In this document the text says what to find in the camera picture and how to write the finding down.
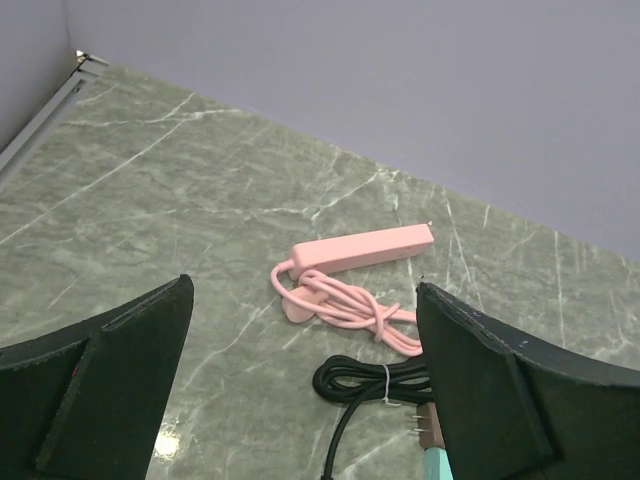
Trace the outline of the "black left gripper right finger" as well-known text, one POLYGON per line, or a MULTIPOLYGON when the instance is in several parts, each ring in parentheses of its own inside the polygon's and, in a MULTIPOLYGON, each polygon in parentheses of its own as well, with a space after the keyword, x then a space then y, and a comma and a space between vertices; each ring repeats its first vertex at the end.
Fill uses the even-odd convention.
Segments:
POLYGON ((638 478, 638 371, 539 339, 432 283, 416 293, 454 478, 638 478))

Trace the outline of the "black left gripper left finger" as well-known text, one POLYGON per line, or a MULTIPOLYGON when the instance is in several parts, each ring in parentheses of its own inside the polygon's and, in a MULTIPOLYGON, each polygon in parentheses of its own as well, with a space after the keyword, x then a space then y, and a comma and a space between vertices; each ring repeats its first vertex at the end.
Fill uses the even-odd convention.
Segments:
POLYGON ((181 275, 2 348, 2 478, 145 478, 193 304, 181 275))

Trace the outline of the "brown pink plug adapter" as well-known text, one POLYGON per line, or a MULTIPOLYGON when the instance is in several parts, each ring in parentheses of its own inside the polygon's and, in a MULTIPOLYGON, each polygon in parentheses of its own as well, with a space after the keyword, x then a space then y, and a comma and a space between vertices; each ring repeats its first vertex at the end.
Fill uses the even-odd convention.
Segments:
POLYGON ((412 418, 416 420, 416 427, 413 431, 418 434, 419 444, 424 450, 434 447, 445 448, 444 436, 434 402, 418 406, 412 418))

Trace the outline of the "teal plug adapter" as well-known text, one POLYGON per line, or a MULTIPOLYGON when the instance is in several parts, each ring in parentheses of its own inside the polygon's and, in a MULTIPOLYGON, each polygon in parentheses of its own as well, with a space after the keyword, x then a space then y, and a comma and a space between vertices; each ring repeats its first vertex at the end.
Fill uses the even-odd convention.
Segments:
POLYGON ((424 466, 426 480, 453 480, 449 459, 443 448, 430 447, 426 449, 424 466))

